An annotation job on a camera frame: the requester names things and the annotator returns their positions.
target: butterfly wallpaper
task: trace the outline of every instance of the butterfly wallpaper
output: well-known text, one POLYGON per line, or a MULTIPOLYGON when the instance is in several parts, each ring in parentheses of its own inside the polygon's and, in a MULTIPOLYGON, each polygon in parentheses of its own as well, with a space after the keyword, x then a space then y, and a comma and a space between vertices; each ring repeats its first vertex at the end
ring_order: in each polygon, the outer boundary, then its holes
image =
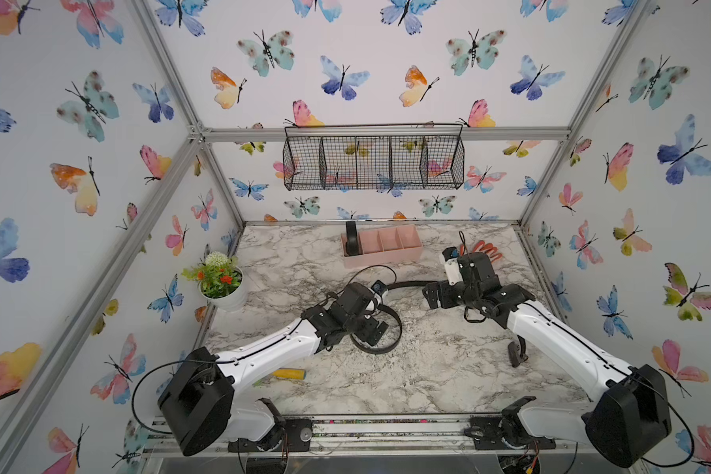
MULTIPOLYGON (((613 2, 603 25, 621 24, 634 3, 613 2)), ((658 369, 690 425, 693 439, 673 421, 675 436, 647 456, 673 463, 694 443, 690 464, 651 472, 711 474, 711 2, 661 5, 574 130, 527 224, 569 324, 658 369), (680 28, 707 33, 686 39, 680 28)))

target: yellow butterfly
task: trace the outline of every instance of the yellow butterfly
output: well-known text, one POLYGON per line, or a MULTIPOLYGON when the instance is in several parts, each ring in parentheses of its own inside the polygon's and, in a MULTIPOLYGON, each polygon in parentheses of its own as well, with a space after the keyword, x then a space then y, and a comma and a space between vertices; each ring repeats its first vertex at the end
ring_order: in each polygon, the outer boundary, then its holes
POLYGON ((437 78, 427 84, 427 78, 418 70, 418 67, 411 66, 406 73, 406 87, 409 90, 400 94, 400 101, 403 103, 403 107, 410 107, 417 102, 421 102, 424 96, 427 95, 427 92, 429 92, 432 86, 439 80, 440 78, 437 78))
POLYGON ((214 100, 221 105, 221 109, 231 109, 235 102, 239 104, 239 94, 243 91, 243 86, 247 82, 246 79, 237 84, 229 79, 229 76, 219 70, 219 68, 211 69, 211 82, 216 84, 216 89, 220 90, 214 100))

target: white flower pot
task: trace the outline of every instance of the white flower pot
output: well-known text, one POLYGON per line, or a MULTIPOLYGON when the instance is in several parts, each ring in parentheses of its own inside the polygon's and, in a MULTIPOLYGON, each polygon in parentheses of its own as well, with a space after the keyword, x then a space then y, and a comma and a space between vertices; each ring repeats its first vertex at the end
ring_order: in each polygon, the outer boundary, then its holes
POLYGON ((232 293, 223 298, 209 298, 205 295, 203 295, 203 297, 208 300, 209 303, 212 303, 214 306, 223 309, 224 311, 233 312, 242 309, 243 306, 245 306, 245 302, 248 300, 248 288, 250 287, 250 283, 245 281, 245 274, 241 269, 237 268, 237 271, 242 274, 243 280, 239 283, 237 289, 235 289, 232 293))

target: teal butterfly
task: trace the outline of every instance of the teal butterfly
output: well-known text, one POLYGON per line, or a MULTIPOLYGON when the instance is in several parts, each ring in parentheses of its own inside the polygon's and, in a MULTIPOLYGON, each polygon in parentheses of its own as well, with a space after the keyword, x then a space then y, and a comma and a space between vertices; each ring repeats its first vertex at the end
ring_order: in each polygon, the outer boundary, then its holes
POLYGON ((89 138, 94 138, 98 142, 105 139, 105 133, 100 122, 106 123, 107 119, 118 118, 118 105, 114 102, 114 97, 110 92, 103 90, 103 78, 98 71, 92 71, 84 81, 82 92, 76 88, 76 84, 71 83, 74 90, 68 90, 81 102, 67 100, 60 104, 56 110, 59 119, 70 124, 77 124, 79 132, 89 138))
POLYGON ((651 106, 651 109, 655 110, 661 107, 667 99, 672 96, 672 84, 681 83, 687 76, 690 75, 690 68, 686 66, 672 66, 671 68, 664 69, 666 62, 669 58, 664 61, 664 56, 662 55, 659 59, 660 66, 656 70, 656 73, 651 76, 653 70, 656 68, 654 62, 649 58, 643 58, 638 64, 638 77, 632 84, 632 88, 629 90, 629 101, 633 103, 642 97, 647 100, 647 103, 651 106))
POLYGON ((421 204, 422 207, 421 211, 427 217, 431 217, 435 211, 438 213, 450 214, 450 211, 453 210, 453 201, 455 201, 455 196, 446 196, 443 199, 440 199, 439 196, 432 196, 432 199, 418 200, 418 203, 421 204))
POLYGON ((455 71, 456 76, 463 74, 470 62, 474 68, 474 61, 480 68, 490 69, 498 55, 495 45, 502 43, 502 39, 506 37, 504 30, 493 31, 484 35, 477 43, 478 34, 479 30, 474 33, 474 36, 471 31, 468 32, 472 38, 472 45, 468 45, 466 40, 460 38, 450 39, 445 44, 448 52, 453 55, 450 59, 450 68, 455 71))
POLYGON ((263 43, 263 47, 252 39, 241 39, 237 42, 237 47, 248 56, 248 64, 258 72, 259 76, 266 77, 268 75, 269 63, 272 68, 276 67, 274 62, 287 71, 293 68, 295 53, 286 47, 292 43, 293 33, 287 30, 280 31, 269 38, 268 43, 266 43, 263 30, 261 30, 260 36, 255 32, 253 34, 263 43))

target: orange butterfly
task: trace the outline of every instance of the orange butterfly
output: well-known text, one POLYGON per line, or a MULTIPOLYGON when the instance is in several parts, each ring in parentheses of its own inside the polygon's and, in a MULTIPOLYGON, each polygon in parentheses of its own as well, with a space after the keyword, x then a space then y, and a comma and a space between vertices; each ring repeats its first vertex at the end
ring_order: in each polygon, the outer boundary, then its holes
POLYGON ((74 166, 50 165, 50 173, 55 183, 69 194, 78 193, 74 204, 76 212, 80 214, 95 215, 98 210, 98 196, 100 190, 95 182, 95 172, 92 170, 92 157, 87 157, 89 172, 74 166))

